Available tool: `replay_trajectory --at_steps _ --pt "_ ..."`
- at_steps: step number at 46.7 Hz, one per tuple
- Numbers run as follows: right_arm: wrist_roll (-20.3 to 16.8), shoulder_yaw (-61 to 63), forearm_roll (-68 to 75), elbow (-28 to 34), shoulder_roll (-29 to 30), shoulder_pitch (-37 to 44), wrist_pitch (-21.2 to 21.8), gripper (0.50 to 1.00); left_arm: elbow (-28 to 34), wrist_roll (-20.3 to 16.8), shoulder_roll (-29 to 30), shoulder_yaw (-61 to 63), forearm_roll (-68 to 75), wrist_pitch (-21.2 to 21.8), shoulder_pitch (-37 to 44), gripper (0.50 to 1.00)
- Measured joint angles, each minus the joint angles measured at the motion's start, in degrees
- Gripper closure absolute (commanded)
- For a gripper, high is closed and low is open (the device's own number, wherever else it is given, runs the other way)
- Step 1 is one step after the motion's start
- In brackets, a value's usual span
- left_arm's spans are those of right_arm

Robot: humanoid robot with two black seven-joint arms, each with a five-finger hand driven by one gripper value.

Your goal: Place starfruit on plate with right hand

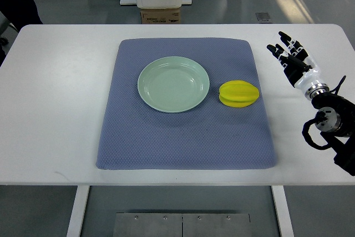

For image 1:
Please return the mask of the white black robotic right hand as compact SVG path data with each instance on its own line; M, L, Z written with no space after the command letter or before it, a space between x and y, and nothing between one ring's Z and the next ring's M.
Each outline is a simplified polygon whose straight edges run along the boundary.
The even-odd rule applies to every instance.
M329 87L321 77L321 71L304 46L284 32L278 33L281 42L274 46L269 44L267 49L279 61L289 83L299 89L307 99L311 100L316 95L329 92Z

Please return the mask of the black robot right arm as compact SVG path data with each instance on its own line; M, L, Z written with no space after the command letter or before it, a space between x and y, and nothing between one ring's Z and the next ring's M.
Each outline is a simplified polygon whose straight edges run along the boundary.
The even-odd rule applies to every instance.
M306 143L317 149L333 149L334 163L354 176L354 103L338 94L344 76L333 90L322 83L312 85L306 96L317 109L315 117L303 125L302 135ZM311 125L320 131L325 145L316 144L309 134Z

